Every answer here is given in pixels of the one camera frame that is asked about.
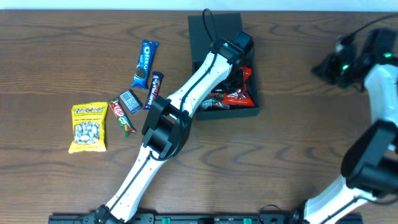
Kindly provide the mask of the red dried fruit bag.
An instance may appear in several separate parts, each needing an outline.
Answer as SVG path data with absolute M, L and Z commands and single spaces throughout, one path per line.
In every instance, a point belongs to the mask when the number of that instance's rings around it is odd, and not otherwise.
M 252 69 L 249 67 L 241 67 L 239 71 L 243 74 L 243 87 L 236 90 L 234 93 L 225 93 L 222 103 L 232 106 L 253 108 L 255 107 L 255 104 L 250 97 L 246 86 L 246 81 L 251 76 Z

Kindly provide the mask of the Haribo gummy candy bag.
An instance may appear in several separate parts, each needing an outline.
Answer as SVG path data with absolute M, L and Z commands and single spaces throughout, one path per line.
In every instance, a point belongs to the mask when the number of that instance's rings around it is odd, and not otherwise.
M 199 105 L 199 111 L 229 110 L 229 105 L 223 103 L 223 93 L 210 93 Z

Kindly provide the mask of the black gift box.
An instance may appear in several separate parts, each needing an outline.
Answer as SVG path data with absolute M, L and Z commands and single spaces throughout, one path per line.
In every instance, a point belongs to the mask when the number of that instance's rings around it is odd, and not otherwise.
M 231 40 L 239 31 L 243 30 L 241 14 L 238 12 L 215 14 L 214 18 L 218 34 L 224 39 Z M 192 53 L 193 71 L 195 72 L 200 68 L 206 55 L 210 51 L 211 40 L 205 31 L 202 16 L 188 16 L 188 30 Z M 252 74 L 248 78 L 246 86 L 248 88 L 248 94 L 254 102 L 254 107 L 230 110 L 197 111 L 195 113 L 196 120 L 244 118 L 257 116 L 259 114 L 261 106 L 259 101 L 257 74 L 254 68 L 254 61 L 251 61 L 248 64 L 248 67 L 252 69 Z

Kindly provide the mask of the Dairy Milk chocolate bar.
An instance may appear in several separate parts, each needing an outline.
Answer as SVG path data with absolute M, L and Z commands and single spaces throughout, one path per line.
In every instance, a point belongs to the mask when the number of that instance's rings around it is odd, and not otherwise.
M 162 80 L 164 78 L 164 74 L 161 72 L 152 72 L 152 81 L 149 88 L 149 93 L 147 96 L 146 103 L 143 107 L 144 110 L 149 110 L 152 106 L 152 103 L 159 95 L 160 86 Z

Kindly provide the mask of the blue Oreo cookie pack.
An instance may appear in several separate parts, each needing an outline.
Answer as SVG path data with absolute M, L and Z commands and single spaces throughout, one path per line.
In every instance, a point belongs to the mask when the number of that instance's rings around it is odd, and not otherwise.
M 147 89 L 147 79 L 154 59 L 154 54 L 159 43 L 149 40 L 142 41 L 142 47 L 134 72 L 132 88 Z

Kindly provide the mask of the yellow sunflower seed bag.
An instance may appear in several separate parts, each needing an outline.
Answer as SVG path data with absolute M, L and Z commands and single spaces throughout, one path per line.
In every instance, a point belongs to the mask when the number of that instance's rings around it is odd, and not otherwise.
M 104 152 L 107 102 L 92 102 L 72 107 L 73 141 L 68 153 Z

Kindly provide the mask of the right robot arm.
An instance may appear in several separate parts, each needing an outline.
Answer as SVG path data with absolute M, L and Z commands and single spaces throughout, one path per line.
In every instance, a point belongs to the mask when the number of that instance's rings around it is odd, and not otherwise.
M 397 161 L 385 156 L 397 150 L 397 57 L 392 53 L 397 34 L 372 30 L 360 54 L 355 35 L 341 38 L 312 73 L 341 88 L 359 83 L 369 96 L 371 125 L 348 149 L 338 178 L 304 201 L 287 223 L 338 223 L 366 203 L 387 205 L 381 199 L 397 194 Z

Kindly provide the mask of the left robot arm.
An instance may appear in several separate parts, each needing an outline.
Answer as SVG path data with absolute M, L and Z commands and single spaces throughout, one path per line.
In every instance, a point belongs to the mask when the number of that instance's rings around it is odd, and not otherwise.
M 215 86 L 243 65 L 253 46 L 253 37 L 244 31 L 233 40 L 213 41 L 192 77 L 174 94 L 154 100 L 142 129 L 138 157 L 116 194 L 95 211 L 94 223 L 126 223 L 135 215 L 157 171 L 185 145 L 199 105 Z

